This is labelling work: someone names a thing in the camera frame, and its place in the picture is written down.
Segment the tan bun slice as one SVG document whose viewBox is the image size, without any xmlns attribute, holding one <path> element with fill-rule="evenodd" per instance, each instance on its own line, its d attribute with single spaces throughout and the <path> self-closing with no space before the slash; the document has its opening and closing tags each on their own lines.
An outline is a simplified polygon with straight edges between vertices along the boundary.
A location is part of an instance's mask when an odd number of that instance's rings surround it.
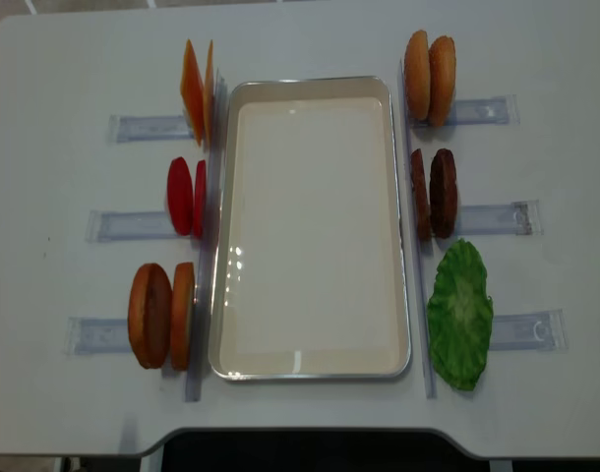
<svg viewBox="0 0 600 472">
<path fill-rule="evenodd" d="M 174 273 L 170 320 L 170 357 L 175 371 L 186 371 L 189 366 L 194 289 L 194 264 L 178 264 Z"/>
</svg>

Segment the inner red tomato slice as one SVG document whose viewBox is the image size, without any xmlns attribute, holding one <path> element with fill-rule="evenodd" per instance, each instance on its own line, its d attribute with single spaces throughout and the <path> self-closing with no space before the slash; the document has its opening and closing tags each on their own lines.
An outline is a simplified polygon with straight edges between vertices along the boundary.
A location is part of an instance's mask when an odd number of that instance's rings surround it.
<svg viewBox="0 0 600 472">
<path fill-rule="evenodd" d="M 193 235 L 201 240 L 204 233 L 204 219 L 207 199 L 207 168 L 202 159 L 197 164 L 194 204 L 193 204 Z"/>
</svg>

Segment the red tomato slice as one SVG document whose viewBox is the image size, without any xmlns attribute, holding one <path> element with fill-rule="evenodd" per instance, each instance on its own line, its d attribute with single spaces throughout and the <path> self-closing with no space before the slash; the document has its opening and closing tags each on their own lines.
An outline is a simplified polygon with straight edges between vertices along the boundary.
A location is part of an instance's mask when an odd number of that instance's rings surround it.
<svg viewBox="0 0 600 472">
<path fill-rule="evenodd" d="M 188 236 L 193 224 L 193 182 L 186 160 L 174 158 L 169 166 L 166 187 L 167 207 L 177 234 Z"/>
<path fill-rule="evenodd" d="M 201 240 L 204 233 L 204 219 L 207 199 L 207 168 L 202 159 L 197 164 L 194 204 L 193 204 L 193 235 Z"/>
</svg>

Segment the brown meat patty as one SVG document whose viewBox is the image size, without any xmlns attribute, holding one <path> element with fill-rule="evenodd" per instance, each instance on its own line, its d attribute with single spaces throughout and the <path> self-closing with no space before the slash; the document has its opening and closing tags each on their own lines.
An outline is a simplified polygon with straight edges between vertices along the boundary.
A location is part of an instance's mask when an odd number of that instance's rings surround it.
<svg viewBox="0 0 600 472">
<path fill-rule="evenodd" d="M 448 239 L 457 216 L 457 185 L 453 154 L 447 148 L 439 149 L 432 161 L 429 197 L 434 234 Z"/>
<path fill-rule="evenodd" d="M 420 241 L 429 241 L 432 237 L 430 208 L 427 197 L 427 187 L 421 149 L 418 148 L 410 155 L 410 170 L 413 196 L 416 210 L 416 230 Z"/>
</svg>

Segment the inner orange cheese slice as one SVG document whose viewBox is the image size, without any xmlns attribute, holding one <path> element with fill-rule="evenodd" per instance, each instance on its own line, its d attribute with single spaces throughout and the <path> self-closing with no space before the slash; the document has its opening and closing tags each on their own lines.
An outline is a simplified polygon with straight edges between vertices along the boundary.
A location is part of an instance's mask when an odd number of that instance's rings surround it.
<svg viewBox="0 0 600 472">
<path fill-rule="evenodd" d="M 207 68 L 203 91 L 204 125 L 208 148 L 211 147 L 212 141 L 213 91 L 213 41 L 211 40 L 208 50 Z"/>
</svg>

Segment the orange cheese slice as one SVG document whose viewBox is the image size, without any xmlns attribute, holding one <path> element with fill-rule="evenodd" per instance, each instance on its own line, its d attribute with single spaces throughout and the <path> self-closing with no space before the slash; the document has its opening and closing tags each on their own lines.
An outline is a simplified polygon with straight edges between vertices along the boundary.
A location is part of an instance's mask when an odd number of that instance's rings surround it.
<svg viewBox="0 0 600 472">
<path fill-rule="evenodd" d="M 193 128 L 196 143 L 200 147 L 205 134 L 203 81 L 190 39 L 186 42 L 183 55 L 180 93 Z"/>
<path fill-rule="evenodd" d="M 212 141 L 213 91 L 213 41 L 211 40 L 208 50 L 207 68 L 203 91 L 204 125 L 208 148 L 211 147 Z"/>
</svg>

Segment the green lettuce leaf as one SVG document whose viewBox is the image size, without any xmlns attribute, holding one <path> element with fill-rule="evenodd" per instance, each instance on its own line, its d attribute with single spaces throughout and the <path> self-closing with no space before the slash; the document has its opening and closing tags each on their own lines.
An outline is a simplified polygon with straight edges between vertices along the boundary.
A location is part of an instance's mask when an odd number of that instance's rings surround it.
<svg viewBox="0 0 600 472">
<path fill-rule="evenodd" d="M 451 387 L 472 391 L 477 385 L 487 365 L 493 317 L 481 255 L 459 239 L 438 264 L 427 303 L 433 367 Z"/>
</svg>

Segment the white rectangular metal tray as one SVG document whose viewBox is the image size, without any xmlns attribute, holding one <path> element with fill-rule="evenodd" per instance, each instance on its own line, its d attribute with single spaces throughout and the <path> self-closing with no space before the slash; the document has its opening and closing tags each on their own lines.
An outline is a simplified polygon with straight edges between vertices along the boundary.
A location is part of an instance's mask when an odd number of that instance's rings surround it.
<svg viewBox="0 0 600 472">
<path fill-rule="evenodd" d="M 230 382 L 400 375 L 411 345 L 387 84 L 244 83 L 226 116 L 212 370 Z"/>
</svg>

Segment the outer brown bun slice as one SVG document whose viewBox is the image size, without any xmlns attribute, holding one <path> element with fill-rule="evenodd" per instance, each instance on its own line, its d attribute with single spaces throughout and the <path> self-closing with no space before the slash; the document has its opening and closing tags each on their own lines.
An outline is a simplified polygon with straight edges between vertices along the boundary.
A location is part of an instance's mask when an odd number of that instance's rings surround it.
<svg viewBox="0 0 600 472">
<path fill-rule="evenodd" d="M 145 369 L 159 369 L 169 349 L 172 289 L 164 269 L 156 263 L 137 270 L 128 304 L 128 336 Z"/>
</svg>

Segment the inner golden bun slice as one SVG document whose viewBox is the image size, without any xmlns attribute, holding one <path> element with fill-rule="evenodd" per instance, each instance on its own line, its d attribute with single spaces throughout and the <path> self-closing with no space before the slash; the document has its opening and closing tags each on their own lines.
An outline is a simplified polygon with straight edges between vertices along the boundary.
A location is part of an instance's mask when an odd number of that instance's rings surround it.
<svg viewBox="0 0 600 472">
<path fill-rule="evenodd" d="M 413 33 L 404 54 L 404 83 L 407 107 L 418 121 L 427 119 L 430 107 L 431 73 L 427 33 Z"/>
</svg>

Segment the golden bun slice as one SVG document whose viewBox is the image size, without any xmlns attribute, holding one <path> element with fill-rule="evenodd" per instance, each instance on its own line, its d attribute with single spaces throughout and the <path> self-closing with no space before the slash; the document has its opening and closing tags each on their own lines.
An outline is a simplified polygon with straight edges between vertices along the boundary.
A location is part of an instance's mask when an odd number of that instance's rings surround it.
<svg viewBox="0 0 600 472">
<path fill-rule="evenodd" d="M 456 58 L 453 39 L 438 37 L 429 49 L 431 97 L 428 121 L 434 127 L 444 125 L 450 114 L 455 88 Z"/>
<path fill-rule="evenodd" d="M 413 33 L 404 54 L 404 83 L 407 107 L 418 121 L 427 119 L 430 107 L 431 73 L 427 33 Z"/>
</svg>

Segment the left clear acrylic rack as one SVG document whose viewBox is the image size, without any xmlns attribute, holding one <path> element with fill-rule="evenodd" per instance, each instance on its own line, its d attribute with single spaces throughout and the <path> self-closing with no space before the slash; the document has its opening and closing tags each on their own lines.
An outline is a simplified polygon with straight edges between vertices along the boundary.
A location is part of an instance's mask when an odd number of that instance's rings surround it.
<svg viewBox="0 0 600 472">
<path fill-rule="evenodd" d="M 214 86 L 212 145 L 207 163 L 209 184 L 205 206 L 203 239 L 195 243 L 198 251 L 195 294 L 191 315 L 194 330 L 189 337 L 191 351 L 185 380 L 185 400 L 201 399 L 202 383 L 208 368 L 206 347 L 212 308 L 214 273 L 218 253 L 218 229 L 225 166 L 228 91 L 222 75 Z M 109 120 L 108 140 L 112 143 L 186 140 L 193 136 L 187 119 L 181 115 L 133 117 L 113 115 Z M 93 210 L 90 213 L 86 240 L 90 243 L 176 239 L 168 212 L 117 212 Z M 68 319 L 66 348 L 69 355 L 116 354 L 132 351 L 127 340 L 127 321 L 71 317 Z"/>
</svg>

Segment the clear acrylic rack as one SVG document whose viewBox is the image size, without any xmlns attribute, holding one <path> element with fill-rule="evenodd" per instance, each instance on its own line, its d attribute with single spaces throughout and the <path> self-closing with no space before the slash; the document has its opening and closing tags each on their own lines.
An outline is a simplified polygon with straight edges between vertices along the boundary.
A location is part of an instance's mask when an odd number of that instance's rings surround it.
<svg viewBox="0 0 600 472">
<path fill-rule="evenodd" d="M 225 166 L 228 91 L 222 75 L 214 86 L 212 145 L 207 163 L 209 184 L 205 206 L 203 239 L 195 243 L 198 251 L 195 294 L 191 315 L 194 330 L 189 337 L 191 351 L 185 380 L 185 400 L 201 399 L 202 383 L 208 368 L 206 347 L 212 308 L 214 273 L 218 253 L 218 229 Z M 112 143 L 186 140 L 193 136 L 187 119 L 181 115 L 133 117 L 113 115 L 109 120 L 108 140 Z M 86 240 L 90 243 L 176 239 L 168 212 L 117 212 L 93 210 L 90 213 Z M 127 321 L 71 317 L 68 319 L 66 348 L 69 355 L 116 354 L 132 351 L 127 340 Z"/>
<path fill-rule="evenodd" d="M 410 154 L 414 151 L 412 131 L 424 128 L 409 114 L 405 97 L 404 73 L 398 78 L 401 105 L 401 128 L 405 169 L 410 169 Z M 448 126 L 465 125 L 517 125 L 520 123 L 514 94 L 491 98 L 457 99 L 453 102 Z M 503 205 L 464 206 L 458 211 L 455 234 L 458 236 L 543 234 L 540 206 L 537 200 L 513 202 Z M 427 277 L 425 261 L 433 256 L 432 245 L 415 239 L 412 247 L 416 269 L 414 284 L 419 303 L 418 323 L 422 349 L 422 368 L 425 393 L 428 398 L 436 396 L 436 373 L 429 353 L 427 323 Z M 493 351 L 532 350 L 552 351 L 568 348 L 563 311 L 549 310 L 530 314 L 501 315 L 492 324 L 491 349 Z"/>
</svg>

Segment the outer golden bun slice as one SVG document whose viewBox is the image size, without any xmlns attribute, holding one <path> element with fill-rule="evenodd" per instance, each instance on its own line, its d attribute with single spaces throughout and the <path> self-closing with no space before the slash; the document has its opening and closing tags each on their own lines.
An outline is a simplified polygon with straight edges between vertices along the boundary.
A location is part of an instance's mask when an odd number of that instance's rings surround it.
<svg viewBox="0 0 600 472">
<path fill-rule="evenodd" d="M 434 127 L 444 125 L 450 114 L 455 88 L 456 58 L 453 39 L 438 37 L 429 49 L 431 97 L 428 121 Z"/>
</svg>

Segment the right clear acrylic rack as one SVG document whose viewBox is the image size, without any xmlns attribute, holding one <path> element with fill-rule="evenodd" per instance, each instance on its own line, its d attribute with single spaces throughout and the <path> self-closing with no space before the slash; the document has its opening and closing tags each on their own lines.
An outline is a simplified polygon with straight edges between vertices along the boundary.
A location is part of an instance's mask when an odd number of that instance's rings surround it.
<svg viewBox="0 0 600 472">
<path fill-rule="evenodd" d="M 414 151 L 412 131 L 424 128 L 409 114 L 405 97 L 404 73 L 398 78 L 401 105 L 401 128 L 405 169 L 410 169 L 410 154 Z M 457 99 L 453 102 L 448 126 L 465 125 L 517 125 L 520 123 L 514 94 L 491 98 Z M 455 234 L 458 236 L 543 234 L 540 206 L 537 200 L 513 202 L 503 205 L 464 206 L 458 211 Z M 433 256 L 432 245 L 415 239 L 412 247 L 416 269 L 414 284 L 419 303 L 418 323 L 422 349 L 422 368 L 425 393 L 428 398 L 436 396 L 436 373 L 429 353 L 427 323 L 427 277 L 425 261 Z M 568 348 L 563 311 L 549 310 L 530 314 L 501 315 L 492 324 L 491 349 L 493 351 L 532 350 L 552 351 Z"/>
</svg>

